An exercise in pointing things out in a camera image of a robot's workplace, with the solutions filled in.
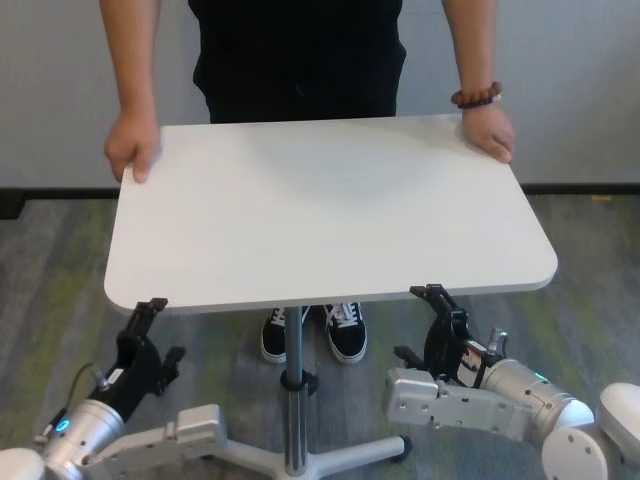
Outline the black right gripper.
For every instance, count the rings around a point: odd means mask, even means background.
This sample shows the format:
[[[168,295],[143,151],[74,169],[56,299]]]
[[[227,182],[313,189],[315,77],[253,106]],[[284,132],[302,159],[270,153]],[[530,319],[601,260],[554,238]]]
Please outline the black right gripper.
[[[434,378],[444,378],[467,388],[479,388],[488,352],[470,333],[469,315],[441,284],[411,286],[409,293],[427,302],[436,313],[425,340],[424,360],[407,346],[395,346],[394,355],[406,369],[425,368]]]

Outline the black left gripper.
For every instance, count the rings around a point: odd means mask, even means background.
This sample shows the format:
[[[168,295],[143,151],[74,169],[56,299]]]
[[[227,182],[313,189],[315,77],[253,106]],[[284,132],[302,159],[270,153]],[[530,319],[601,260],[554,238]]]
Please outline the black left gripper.
[[[111,407],[122,420],[132,416],[146,395],[161,396],[179,376],[185,348],[171,347],[161,362],[155,345],[147,338],[154,319],[167,304],[166,298],[137,303],[122,334],[117,336],[117,357],[108,376],[118,369],[121,373],[106,390],[95,387],[92,391],[93,400]]]

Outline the person's right hand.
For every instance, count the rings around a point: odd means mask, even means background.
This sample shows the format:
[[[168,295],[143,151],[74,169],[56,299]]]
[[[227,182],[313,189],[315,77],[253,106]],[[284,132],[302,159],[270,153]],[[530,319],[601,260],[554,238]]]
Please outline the person's right hand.
[[[155,109],[123,108],[105,143],[105,155],[118,183],[127,167],[132,168],[136,183],[145,183],[152,169],[160,142]]]

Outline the person's left hand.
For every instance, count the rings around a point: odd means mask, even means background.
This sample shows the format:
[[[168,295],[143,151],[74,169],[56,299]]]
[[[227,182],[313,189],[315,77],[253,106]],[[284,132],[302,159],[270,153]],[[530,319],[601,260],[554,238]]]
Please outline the person's left hand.
[[[490,104],[462,113],[462,130],[465,139],[498,162],[509,164],[514,153],[512,124],[497,104]]]

